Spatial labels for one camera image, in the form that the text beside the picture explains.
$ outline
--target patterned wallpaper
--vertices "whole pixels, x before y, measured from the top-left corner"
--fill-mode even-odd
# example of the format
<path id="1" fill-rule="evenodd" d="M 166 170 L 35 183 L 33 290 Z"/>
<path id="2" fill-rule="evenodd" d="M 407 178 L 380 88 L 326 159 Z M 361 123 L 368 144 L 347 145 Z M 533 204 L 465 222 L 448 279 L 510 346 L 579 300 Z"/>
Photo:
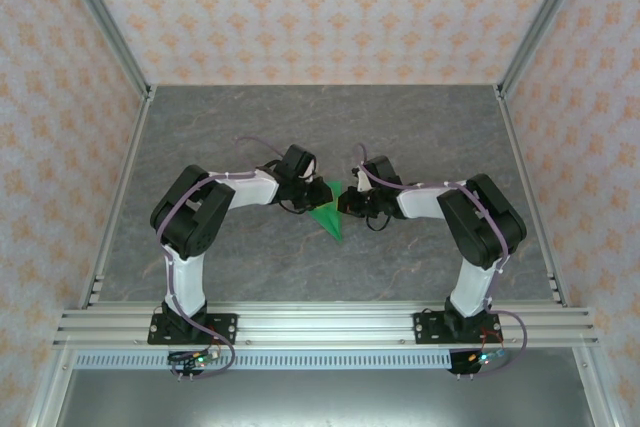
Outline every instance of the patterned wallpaper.
<path id="1" fill-rule="evenodd" d="M 138 104 L 82 0 L 0 0 L 0 425 L 77 306 Z"/>
<path id="2" fill-rule="evenodd" d="M 571 301 L 595 308 L 638 425 L 640 0 L 567 0 L 509 108 Z"/>
<path id="3" fill-rule="evenodd" d="M 106 0 L 161 84 L 495 83 L 542 0 Z"/>

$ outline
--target green object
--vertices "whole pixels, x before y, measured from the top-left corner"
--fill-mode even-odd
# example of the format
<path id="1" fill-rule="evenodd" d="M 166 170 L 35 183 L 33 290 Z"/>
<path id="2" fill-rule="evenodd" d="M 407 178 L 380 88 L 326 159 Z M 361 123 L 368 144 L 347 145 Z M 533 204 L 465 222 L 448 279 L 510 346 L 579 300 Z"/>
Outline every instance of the green object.
<path id="1" fill-rule="evenodd" d="M 327 182 L 333 193 L 333 202 L 309 212 L 337 241 L 342 241 L 342 215 L 338 212 L 338 197 L 342 193 L 342 182 Z"/>

